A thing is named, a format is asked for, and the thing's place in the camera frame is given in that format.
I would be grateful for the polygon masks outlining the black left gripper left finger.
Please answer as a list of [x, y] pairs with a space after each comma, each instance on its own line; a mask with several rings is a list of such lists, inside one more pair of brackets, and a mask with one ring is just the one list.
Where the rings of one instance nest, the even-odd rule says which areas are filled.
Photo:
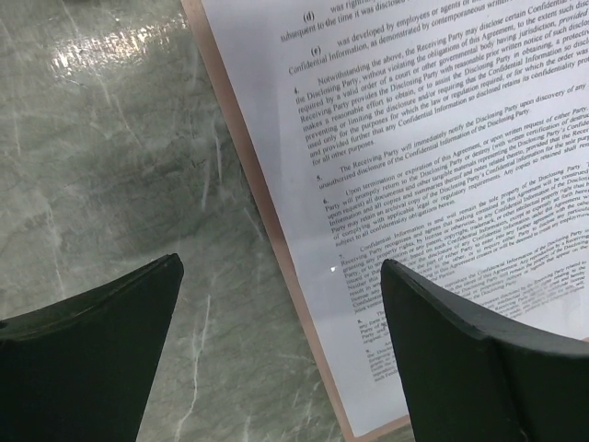
[[2, 440], [136, 440], [183, 274], [165, 255], [2, 320]]

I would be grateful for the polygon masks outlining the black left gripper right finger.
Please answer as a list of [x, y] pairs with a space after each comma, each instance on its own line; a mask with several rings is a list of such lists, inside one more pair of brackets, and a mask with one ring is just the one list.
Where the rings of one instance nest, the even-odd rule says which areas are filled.
[[586, 342], [510, 320], [392, 260], [381, 291], [416, 440], [587, 440]]

